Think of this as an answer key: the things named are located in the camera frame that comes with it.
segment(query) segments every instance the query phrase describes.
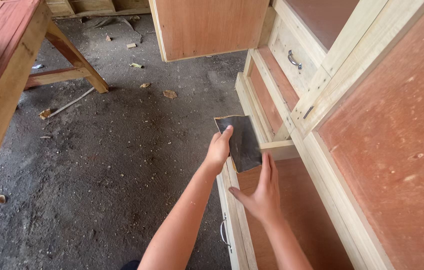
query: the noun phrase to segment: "furniture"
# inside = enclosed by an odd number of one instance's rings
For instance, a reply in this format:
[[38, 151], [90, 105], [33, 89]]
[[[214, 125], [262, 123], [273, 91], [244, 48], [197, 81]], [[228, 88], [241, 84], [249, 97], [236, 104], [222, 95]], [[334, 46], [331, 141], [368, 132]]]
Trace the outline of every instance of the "furniture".
[[[44, 37], [73, 67], [29, 76]], [[26, 85], [30, 87], [82, 77], [100, 93], [108, 92], [107, 83], [52, 22], [51, 11], [45, 1], [0, 2], [0, 146]]]
[[[149, 1], [164, 61], [248, 49], [235, 89], [314, 269], [424, 269], [424, 0]], [[276, 268], [227, 191], [258, 170], [217, 177], [232, 269]]]

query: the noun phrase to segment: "concrete floor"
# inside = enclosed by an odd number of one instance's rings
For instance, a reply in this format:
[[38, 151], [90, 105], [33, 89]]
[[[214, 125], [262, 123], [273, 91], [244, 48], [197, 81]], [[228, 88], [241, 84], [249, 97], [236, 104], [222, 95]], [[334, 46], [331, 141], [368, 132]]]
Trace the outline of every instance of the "concrete floor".
[[[92, 92], [46, 120], [42, 110], [91, 85], [79, 79], [22, 94], [0, 150], [0, 193], [8, 197], [0, 204], [0, 269], [113, 270], [140, 259], [205, 157], [213, 117], [243, 113], [234, 84], [246, 52], [164, 63], [156, 35], [145, 34], [155, 30], [151, 16], [140, 17], [142, 44], [125, 23], [58, 21], [110, 92]], [[127, 49], [132, 42], [138, 47]], [[44, 68], [35, 72], [70, 66], [48, 41], [36, 64]], [[214, 184], [187, 269], [230, 268], [221, 217]]]

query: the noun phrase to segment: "metal handle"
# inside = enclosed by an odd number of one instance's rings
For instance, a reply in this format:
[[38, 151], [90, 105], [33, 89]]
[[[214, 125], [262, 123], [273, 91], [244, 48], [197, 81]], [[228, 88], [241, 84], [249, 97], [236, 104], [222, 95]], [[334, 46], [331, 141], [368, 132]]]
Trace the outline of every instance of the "metal handle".
[[302, 69], [302, 63], [297, 64], [297, 62], [295, 61], [295, 59], [292, 57], [292, 50], [289, 50], [289, 61], [294, 66], [299, 66], [299, 69]]
[[223, 238], [223, 232], [222, 232], [222, 225], [225, 223], [225, 221], [227, 220], [227, 215], [224, 213], [223, 214], [223, 216], [224, 216], [224, 219], [222, 220], [222, 223], [220, 224], [220, 236], [222, 237], [222, 241], [227, 245], [227, 246], [229, 246], [229, 249], [230, 249], [230, 253], [232, 253], [232, 246], [229, 244], [229, 243], [227, 243], [226, 241], [225, 241], [225, 239]]

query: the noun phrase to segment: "left hand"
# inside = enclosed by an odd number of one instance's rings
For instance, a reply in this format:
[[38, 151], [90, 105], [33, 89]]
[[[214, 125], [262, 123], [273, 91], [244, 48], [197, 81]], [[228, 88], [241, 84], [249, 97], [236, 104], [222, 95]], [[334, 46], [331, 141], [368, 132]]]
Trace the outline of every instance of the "left hand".
[[221, 172], [223, 164], [229, 156], [229, 139], [232, 133], [233, 126], [229, 125], [223, 134], [220, 132], [215, 133], [210, 142], [204, 163], [216, 170], [217, 174]]

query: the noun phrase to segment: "right hand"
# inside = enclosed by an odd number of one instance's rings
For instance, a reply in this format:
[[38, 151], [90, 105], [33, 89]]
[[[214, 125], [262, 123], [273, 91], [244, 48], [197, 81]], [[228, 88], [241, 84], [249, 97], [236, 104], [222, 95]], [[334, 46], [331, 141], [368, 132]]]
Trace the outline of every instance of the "right hand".
[[269, 153], [262, 154], [260, 179], [252, 195], [246, 196], [236, 187], [229, 188], [229, 191], [263, 225], [283, 218], [280, 210], [279, 175]]

